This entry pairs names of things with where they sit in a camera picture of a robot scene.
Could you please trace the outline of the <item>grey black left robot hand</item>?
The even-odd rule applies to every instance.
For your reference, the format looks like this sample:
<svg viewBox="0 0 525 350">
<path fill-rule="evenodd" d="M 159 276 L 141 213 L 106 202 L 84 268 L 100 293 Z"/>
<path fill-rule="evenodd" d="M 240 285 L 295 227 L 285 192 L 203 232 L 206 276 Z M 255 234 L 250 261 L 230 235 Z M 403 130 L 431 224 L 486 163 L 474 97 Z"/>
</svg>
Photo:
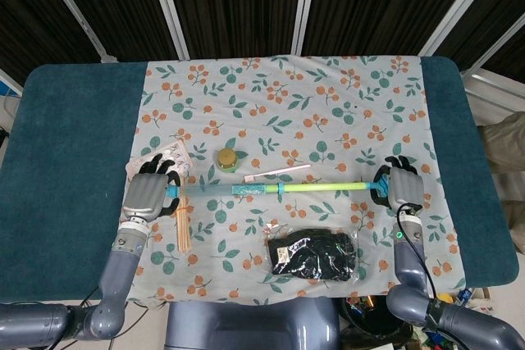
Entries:
<svg viewBox="0 0 525 350">
<path fill-rule="evenodd" d="M 175 164 L 172 159 L 163 160 L 159 153 L 139 168 L 124 198 L 122 212 L 125 220 L 150 223 L 176 211 L 180 198 L 168 195 L 171 186 L 181 186 Z"/>
</svg>

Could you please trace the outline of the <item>grey black right robot hand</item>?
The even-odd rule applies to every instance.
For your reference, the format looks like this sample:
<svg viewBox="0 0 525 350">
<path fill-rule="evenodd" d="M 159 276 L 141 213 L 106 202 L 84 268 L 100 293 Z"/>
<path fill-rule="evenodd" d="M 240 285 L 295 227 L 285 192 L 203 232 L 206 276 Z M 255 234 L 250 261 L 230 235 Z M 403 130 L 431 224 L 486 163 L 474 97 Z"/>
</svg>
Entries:
<svg viewBox="0 0 525 350">
<path fill-rule="evenodd" d="M 392 211 L 412 210 L 419 213 L 423 208 L 424 187 L 422 177 L 409 163 L 407 157 L 389 156 L 371 182 L 370 195 L 380 206 Z"/>
</svg>

